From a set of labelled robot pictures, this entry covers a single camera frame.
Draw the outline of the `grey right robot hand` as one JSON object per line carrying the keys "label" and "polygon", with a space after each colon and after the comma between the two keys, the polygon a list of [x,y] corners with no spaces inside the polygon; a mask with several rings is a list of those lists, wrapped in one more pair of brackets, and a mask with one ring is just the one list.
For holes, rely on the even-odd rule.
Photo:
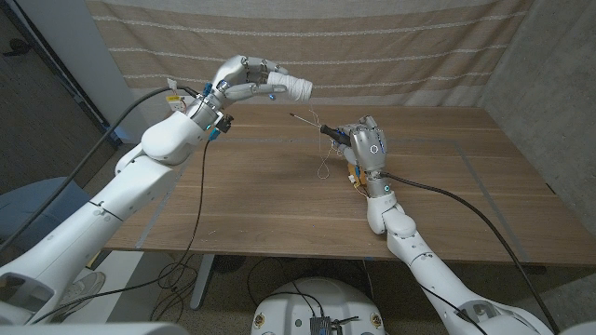
{"label": "grey right robot hand", "polygon": [[349,164],[364,171],[380,170],[386,162],[386,137],[371,115],[332,131],[340,138],[338,149]]}

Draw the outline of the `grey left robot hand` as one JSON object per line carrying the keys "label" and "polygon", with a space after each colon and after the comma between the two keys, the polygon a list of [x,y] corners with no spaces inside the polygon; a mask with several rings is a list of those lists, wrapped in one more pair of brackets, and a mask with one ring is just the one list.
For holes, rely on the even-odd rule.
{"label": "grey left robot hand", "polygon": [[288,74],[288,70],[270,60],[236,55],[227,60],[212,79],[210,96],[221,109],[236,101],[254,96],[285,93],[288,88],[280,84],[268,84],[270,73]]}

